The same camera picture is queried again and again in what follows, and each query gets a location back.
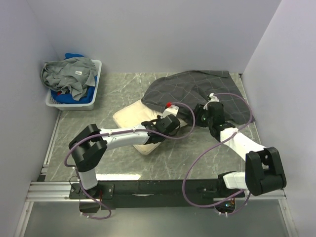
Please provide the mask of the cream pillow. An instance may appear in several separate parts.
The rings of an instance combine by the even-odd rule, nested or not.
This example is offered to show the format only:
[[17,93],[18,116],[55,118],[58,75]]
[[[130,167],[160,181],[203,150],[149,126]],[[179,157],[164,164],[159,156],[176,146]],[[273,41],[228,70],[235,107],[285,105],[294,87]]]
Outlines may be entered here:
[[[144,105],[141,100],[117,111],[113,115],[113,120],[119,128],[127,128],[140,124],[144,121],[150,121],[156,119],[158,115],[162,115],[161,112],[155,111]],[[180,126],[186,126],[182,119],[179,118]],[[142,155],[150,154],[160,143],[148,144],[148,145],[134,145],[135,149]]]

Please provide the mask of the dark grey checked pillowcase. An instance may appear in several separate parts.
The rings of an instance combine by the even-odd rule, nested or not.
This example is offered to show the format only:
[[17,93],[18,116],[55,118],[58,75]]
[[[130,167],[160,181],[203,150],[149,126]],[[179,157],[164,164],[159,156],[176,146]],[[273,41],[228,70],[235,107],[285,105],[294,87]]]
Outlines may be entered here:
[[205,105],[214,93],[224,105],[225,119],[236,124],[246,124],[250,118],[248,106],[228,71],[185,71],[161,77],[146,90],[141,102],[148,108],[163,112],[168,102],[181,102],[191,109]]

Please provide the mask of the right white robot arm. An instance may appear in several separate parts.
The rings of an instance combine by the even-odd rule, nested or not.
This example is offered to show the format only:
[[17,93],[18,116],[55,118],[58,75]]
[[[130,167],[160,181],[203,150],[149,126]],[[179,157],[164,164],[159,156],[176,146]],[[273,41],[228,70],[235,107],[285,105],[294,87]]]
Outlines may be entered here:
[[218,176],[217,193],[220,196],[228,197],[234,189],[248,190],[259,196],[286,187],[279,151],[254,142],[226,121],[222,103],[198,104],[194,113],[197,126],[207,127],[213,138],[218,142],[225,141],[224,145],[245,161],[244,172],[232,171]]

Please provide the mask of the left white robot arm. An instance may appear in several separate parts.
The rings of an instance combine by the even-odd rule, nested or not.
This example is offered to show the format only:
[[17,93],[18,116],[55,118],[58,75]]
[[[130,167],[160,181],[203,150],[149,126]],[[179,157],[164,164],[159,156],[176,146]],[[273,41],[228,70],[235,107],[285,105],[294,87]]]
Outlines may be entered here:
[[97,196],[99,187],[95,167],[105,151],[130,145],[160,143],[165,140],[164,136],[175,136],[179,127],[180,122],[174,115],[158,117],[134,127],[122,129],[99,129],[96,124],[88,125],[69,143],[71,156],[82,183],[82,194],[87,198]]

